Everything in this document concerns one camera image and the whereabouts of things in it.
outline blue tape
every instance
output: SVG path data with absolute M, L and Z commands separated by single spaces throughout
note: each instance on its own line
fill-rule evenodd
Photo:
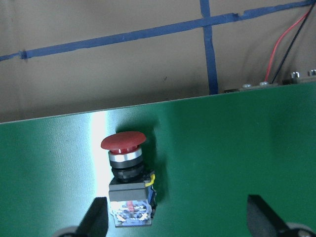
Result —
M 201 14 L 203 17 L 210 17 L 210 7 L 209 0 L 200 0 Z M 217 83 L 217 71 L 216 71 L 216 61 L 215 52 L 212 41 L 212 26 L 203 27 L 204 34 L 204 47 L 205 47 L 205 57 L 206 57 L 206 68 L 207 68 L 207 78 L 208 78 L 208 88 L 209 94 L 218 94 L 218 83 Z
M 273 12 L 285 10 L 285 9 L 310 5 L 313 2 L 315 2 L 315 0 L 305 0 L 305 1 L 300 1 L 300 2 L 288 3 L 284 5 L 278 5 L 278 6 L 262 7 L 258 9 L 247 10 L 244 12 L 242 16 L 239 16 L 238 14 L 235 14 L 235 13 L 212 16 L 212 17 L 209 16 L 202 19 L 198 19 L 198 20 L 186 21 L 186 22 L 171 24 L 167 26 L 150 28 L 146 30 L 133 31 L 133 32 L 123 33 L 123 34 L 118 34 L 118 35 L 105 36 L 105 37 L 100 37 L 100 38 L 95 38 L 95 39 L 87 39 L 87 40 L 82 40 L 82 41 L 77 41 L 77 42 L 32 49 L 32 50 L 23 51 L 23 53 L 15 53 L 11 55 L 0 56 L 0 61 L 7 60 L 15 56 L 20 56 L 21 59 L 27 59 L 27 58 L 32 58 L 32 57 L 40 57 L 40 56 L 46 56 L 46 55 L 51 55 L 51 54 L 69 52 L 69 51 L 74 51 L 74 50 L 82 49 L 82 48 L 92 48 L 92 47 L 109 45 L 113 43 L 120 43 L 120 42 L 150 38 L 150 37 L 155 37 L 155 36 L 168 35 L 172 33 L 196 29 L 199 27 L 214 26 L 214 25 L 225 24 L 225 23 L 234 22 L 234 21 L 252 19 L 252 18 L 256 18 L 256 17 L 263 16 L 266 14 L 270 14 Z

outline red wire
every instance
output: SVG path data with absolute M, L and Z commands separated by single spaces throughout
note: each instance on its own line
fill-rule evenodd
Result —
M 307 11 L 304 16 L 302 16 L 297 22 L 295 22 L 293 25 L 291 25 L 276 41 L 275 46 L 273 47 L 272 53 L 270 55 L 270 59 L 269 59 L 269 64 L 268 64 L 268 68 L 267 68 L 267 72 L 266 72 L 266 76 L 265 76 L 265 81 L 268 81 L 268 77 L 270 74 L 270 70 L 272 67 L 272 63 L 273 63 L 273 59 L 275 57 L 275 53 L 277 50 L 278 45 L 280 44 L 280 42 L 282 41 L 282 39 L 287 35 L 287 33 L 289 33 L 297 24 L 299 24 L 308 14 L 309 11 Z

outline black wire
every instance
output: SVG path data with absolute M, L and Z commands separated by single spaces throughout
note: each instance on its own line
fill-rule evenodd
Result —
M 308 11 L 308 13 L 307 13 L 305 19 L 304 19 L 303 22 L 302 22 L 300 28 L 297 30 L 297 32 L 296 32 L 294 38 L 292 39 L 292 42 L 291 42 L 290 46 L 287 48 L 287 51 L 286 51 L 286 53 L 285 53 L 285 55 L 284 55 L 284 57 L 283 57 L 283 59 L 282 59 L 280 65 L 278 66 L 277 71 L 276 71 L 276 74 L 275 74 L 275 76 L 273 77 L 273 79 L 272 79 L 272 81 L 270 82 L 270 84 L 272 84 L 272 83 L 275 81 L 277 75 L 278 75 L 279 72 L 281 71 L 281 68 L 282 68 L 282 66 L 283 66 L 283 64 L 284 64 L 284 62 L 285 62 L 285 60 L 286 60 L 286 58 L 287 58 L 287 55 L 288 55 L 288 53 L 290 52 L 290 50 L 291 50 L 291 48 L 292 48 L 292 46 L 293 46 L 293 44 L 294 44 L 294 42 L 295 42 L 297 36 L 298 36 L 299 33 L 301 32 L 301 29 L 303 28 L 303 26 L 304 26 L 304 24 L 305 24 L 307 18 L 309 17 L 309 15 L 310 15 L 310 13 L 311 13 L 313 7 L 315 6 L 315 3 L 316 3 L 316 1 L 314 1 L 314 3 L 312 4 L 310 10 Z

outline silver metal ring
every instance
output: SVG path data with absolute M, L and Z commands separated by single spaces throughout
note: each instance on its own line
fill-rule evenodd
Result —
M 142 149 L 138 148 L 136 151 L 132 153 L 127 153 L 127 154 L 114 155 L 111 152 L 109 152 L 109 159 L 110 161 L 114 161 L 114 162 L 124 162 L 128 160 L 136 159 L 141 155 L 142 155 Z

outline beige surface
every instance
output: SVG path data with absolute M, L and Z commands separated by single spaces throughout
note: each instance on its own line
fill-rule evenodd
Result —
M 212 15 L 218 15 L 287 2 L 210 4 Z M 306 10 L 214 26 L 220 91 L 259 83 L 275 41 Z M 0 55 L 198 18 L 198 0 L 0 0 Z M 281 76 L 316 67 L 315 24 L 314 13 Z M 276 59 L 292 36 L 284 40 Z M 208 94 L 202 29 L 25 61 L 15 58 L 0 62 L 0 71 L 0 121 Z

